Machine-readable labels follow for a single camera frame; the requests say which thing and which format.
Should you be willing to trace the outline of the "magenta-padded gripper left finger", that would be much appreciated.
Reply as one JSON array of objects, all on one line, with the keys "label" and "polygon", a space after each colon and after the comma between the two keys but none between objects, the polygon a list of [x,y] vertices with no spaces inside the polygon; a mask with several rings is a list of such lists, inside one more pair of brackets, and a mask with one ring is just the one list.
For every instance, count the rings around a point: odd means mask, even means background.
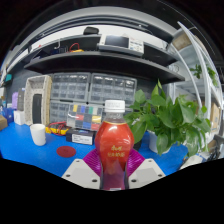
[{"label": "magenta-padded gripper left finger", "polygon": [[99,189],[101,187],[102,165],[94,149],[89,152],[83,159],[75,159],[62,178],[78,186]]}]

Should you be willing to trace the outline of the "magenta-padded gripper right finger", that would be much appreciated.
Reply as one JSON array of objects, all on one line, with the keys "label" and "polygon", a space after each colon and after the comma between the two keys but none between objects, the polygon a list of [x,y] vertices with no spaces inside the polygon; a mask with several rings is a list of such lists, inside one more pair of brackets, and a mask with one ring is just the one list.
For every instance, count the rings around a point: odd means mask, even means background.
[{"label": "magenta-padded gripper right finger", "polygon": [[152,159],[145,159],[132,149],[126,164],[125,187],[136,189],[165,177],[164,172]]}]

